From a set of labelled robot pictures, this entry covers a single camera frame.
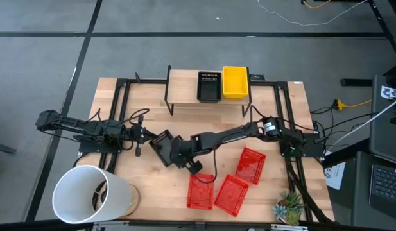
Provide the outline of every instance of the yellow bin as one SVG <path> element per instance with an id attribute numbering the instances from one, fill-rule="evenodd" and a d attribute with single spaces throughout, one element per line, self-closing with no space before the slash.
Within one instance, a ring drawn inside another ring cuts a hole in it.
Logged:
<path id="1" fill-rule="evenodd" d="M 248 95 L 246 67 L 223 67 L 222 92 L 227 99 L 243 99 Z"/>

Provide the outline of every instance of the paper sheet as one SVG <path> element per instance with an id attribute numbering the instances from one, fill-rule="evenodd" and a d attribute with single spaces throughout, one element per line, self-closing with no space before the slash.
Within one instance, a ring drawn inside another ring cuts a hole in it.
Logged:
<path id="1" fill-rule="evenodd" d="M 396 89 L 382 86 L 381 96 L 386 99 L 396 98 Z"/>
<path id="2" fill-rule="evenodd" d="M 332 154 L 331 151 L 327 151 L 325 156 Z M 340 190 L 341 179 L 343 178 L 343 172 L 345 171 L 346 163 L 341 163 L 333 167 L 325 169 L 326 185 L 333 189 Z"/>

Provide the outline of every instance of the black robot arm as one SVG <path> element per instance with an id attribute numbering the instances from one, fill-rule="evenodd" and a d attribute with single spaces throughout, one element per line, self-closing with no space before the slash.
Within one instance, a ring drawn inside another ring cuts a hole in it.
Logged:
<path id="1" fill-rule="evenodd" d="M 136 154 L 141 154 L 140 145 L 156 138 L 154 133 L 142 127 L 143 115 L 138 123 L 126 128 L 123 122 L 115 120 L 82 121 L 62 116 L 55 110 L 46 110 L 39 114 L 35 125 L 41 132 L 57 129 L 77 133 L 73 137 L 81 143 L 80 152 L 119 153 L 122 141 L 137 142 Z"/>
<path id="2" fill-rule="evenodd" d="M 179 168 L 186 167 L 189 172 L 196 174 L 202 169 L 202 164 L 199 161 L 195 162 L 194 157 L 208 154 L 222 144 L 249 137 L 258 138 L 264 142 L 285 141 L 291 148 L 289 151 L 301 150 L 305 144 L 300 130 L 289 130 L 282 125 L 280 119 L 264 117 L 258 122 L 249 122 L 224 132 L 203 132 L 192 135 L 189 141 L 184 141 L 181 136 L 177 136 L 171 141 L 169 164 L 174 163 Z"/>

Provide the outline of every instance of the potted plant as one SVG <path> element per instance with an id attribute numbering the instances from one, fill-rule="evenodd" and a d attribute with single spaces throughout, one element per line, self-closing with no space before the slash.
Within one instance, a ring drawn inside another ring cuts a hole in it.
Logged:
<path id="1" fill-rule="evenodd" d="M 300 203 L 300 195 L 295 192 L 281 192 L 282 199 L 272 208 L 277 220 L 291 225 L 299 225 L 298 220 L 303 213 L 303 205 Z"/>

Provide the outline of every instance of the white bucket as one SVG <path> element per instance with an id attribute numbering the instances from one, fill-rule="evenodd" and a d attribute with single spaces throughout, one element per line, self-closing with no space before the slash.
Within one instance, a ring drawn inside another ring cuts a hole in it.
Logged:
<path id="1" fill-rule="evenodd" d="M 92 197 L 104 181 L 107 195 L 95 211 Z M 52 207 L 59 219 L 70 224 L 109 221 L 126 215 L 132 204 L 132 193 L 137 194 L 126 180 L 98 167 L 84 165 L 74 167 L 61 177 L 52 195 Z"/>

